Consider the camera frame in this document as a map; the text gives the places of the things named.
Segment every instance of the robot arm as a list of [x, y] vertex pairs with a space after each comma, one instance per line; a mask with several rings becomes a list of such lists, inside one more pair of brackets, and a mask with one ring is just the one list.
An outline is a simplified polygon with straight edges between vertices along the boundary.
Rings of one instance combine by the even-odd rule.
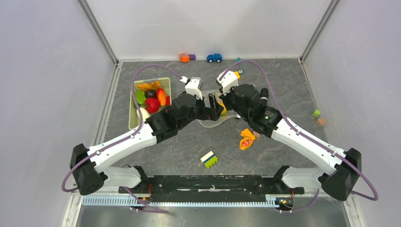
[[[349, 151], [337, 148], [306, 132], [291, 119], [284, 119], [277, 109], [267, 106], [269, 92], [266, 88], [259, 93], [250, 84], [238, 85], [238, 78], [231, 71], [221, 80], [220, 76], [217, 79], [217, 83], [221, 85], [220, 98], [227, 110], [237, 112], [254, 131], [290, 146], [318, 166], [302, 169], [283, 166], [278, 171], [278, 177], [286, 186], [323, 189], [341, 201], [348, 198], [359, 175], [325, 148], [330, 148], [361, 170], [359, 151], [353, 148]], [[295, 132], [288, 123], [298, 131]], [[318, 146], [306, 136], [300, 135], [300, 131], [323, 146]]]
[[209, 95], [210, 107], [205, 106], [204, 97], [200, 91], [200, 78], [183, 78], [185, 93], [172, 101], [171, 106], [164, 107], [158, 113], [150, 116], [143, 123], [140, 132], [135, 136], [135, 129], [120, 135], [108, 142], [86, 148], [77, 145], [72, 152], [70, 168], [94, 153], [74, 172], [73, 176], [81, 195], [96, 192], [102, 187], [126, 186], [133, 188], [146, 178], [139, 166], [132, 168], [110, 167], [114, 162], [142, 148], [155, 145], [177, 135], [178, 131], [195, 119], [216, 121], [223, 107], [213, 95]]

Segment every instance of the purple block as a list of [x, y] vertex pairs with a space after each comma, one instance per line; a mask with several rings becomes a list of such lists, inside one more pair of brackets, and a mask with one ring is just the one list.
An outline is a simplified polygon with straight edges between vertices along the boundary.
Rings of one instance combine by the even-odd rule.
[[196, 60], [195, 54], [189, 54], [189, 60]]

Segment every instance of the building block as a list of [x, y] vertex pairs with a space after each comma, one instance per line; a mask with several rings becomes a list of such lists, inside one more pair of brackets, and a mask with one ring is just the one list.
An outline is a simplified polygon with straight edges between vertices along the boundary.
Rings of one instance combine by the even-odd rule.
[[238, 71], [235, 71], [234, 73], [235, 73], [235, 75], [237, 76], [238, 79], [241, 78], [241, 76], [239, 75], [239, 72], [238, 72]]
[[319, 110], [315, 110], [314, 113], [312, 114], [314, 117], [319, 117], [320, 115], [320, 111]]
[[206, 168], [209, 169], [210, 167], [212, 167], [214, 164], [217, 163], [218, 158], [217, 156], [214, 155], [213, 151], [210, 151], [205, 156], [201, 157], [200, 160], [203, 162]]
[[319, 118], [316, 120], [316, 124], [317, 126], [322, 127], [326, 124], [326, 120], [324, 118]]

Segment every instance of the green block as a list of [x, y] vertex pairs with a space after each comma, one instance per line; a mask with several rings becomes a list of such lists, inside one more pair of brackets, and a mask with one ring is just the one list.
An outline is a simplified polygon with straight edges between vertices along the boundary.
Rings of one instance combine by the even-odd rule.
[[210, 167], [212, 167], [212, 165], [216, 164], [217, 161], [218, 161], [217, 157], [214, 156], [213, 158], [211, 158], [209, 161], [207, 161], [207, 162], [205, 163], [206, 168], [209, 169]]
[[319, 117], [320, 115], [320, 111], [319, 110], [315, 110], [314, 113], [312, 114], [314, 117]]

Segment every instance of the white wall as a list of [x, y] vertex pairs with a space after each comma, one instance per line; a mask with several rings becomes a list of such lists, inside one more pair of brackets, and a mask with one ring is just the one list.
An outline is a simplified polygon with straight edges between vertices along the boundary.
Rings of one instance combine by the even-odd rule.
[[[401, 2], [341, 1], [306, 60], [331, 143], [362, 153], [379, 201], [358, 199], [366, 226], [401, 226]], [[356, 189], [372, 195], [360, 178]]]
[[75, 0], [2, 1], [0, 31], [0, 225], [57, 227], [113, 64]]
[[119, 59], [299, 57], [330, 0], [87, 0]]

